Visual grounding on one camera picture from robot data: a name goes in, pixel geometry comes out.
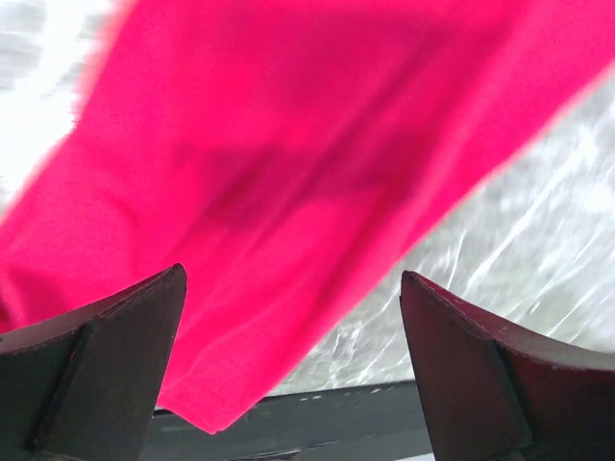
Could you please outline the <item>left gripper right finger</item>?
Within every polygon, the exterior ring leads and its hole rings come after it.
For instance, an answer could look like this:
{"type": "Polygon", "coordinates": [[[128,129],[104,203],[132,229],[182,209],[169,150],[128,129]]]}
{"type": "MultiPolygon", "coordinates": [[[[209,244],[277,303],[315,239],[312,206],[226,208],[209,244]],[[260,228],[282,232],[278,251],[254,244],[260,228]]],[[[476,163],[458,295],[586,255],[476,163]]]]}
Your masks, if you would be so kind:
{"type": "Polygon", "coordinates": [[[400,306],[437,460],[611,460],[614,357],[405,271],[400,306]]]}

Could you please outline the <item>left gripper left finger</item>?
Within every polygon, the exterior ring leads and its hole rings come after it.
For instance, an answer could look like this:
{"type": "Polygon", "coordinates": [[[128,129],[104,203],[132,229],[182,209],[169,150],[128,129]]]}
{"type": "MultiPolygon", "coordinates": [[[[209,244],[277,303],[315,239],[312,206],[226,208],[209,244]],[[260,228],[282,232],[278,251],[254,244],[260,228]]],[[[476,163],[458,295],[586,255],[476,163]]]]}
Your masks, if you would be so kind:
{"type": "Polygon", "coordinates": [[[185,305],[180,264],[1,337],[4,460],[137,460],[185,305]]]}

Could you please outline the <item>magenta t shirt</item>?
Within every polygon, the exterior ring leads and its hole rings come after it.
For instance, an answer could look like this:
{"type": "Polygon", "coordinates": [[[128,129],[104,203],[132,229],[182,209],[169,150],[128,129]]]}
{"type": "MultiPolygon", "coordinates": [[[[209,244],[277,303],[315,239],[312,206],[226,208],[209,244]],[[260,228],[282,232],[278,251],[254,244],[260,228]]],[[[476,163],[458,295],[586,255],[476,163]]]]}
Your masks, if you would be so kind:
{"type": "Polygon", "coordinates": [[[614,60],[610,1],[131,1],[1,225],[1,328],[180,263],[158,403],[270,392],[614,60]]]}

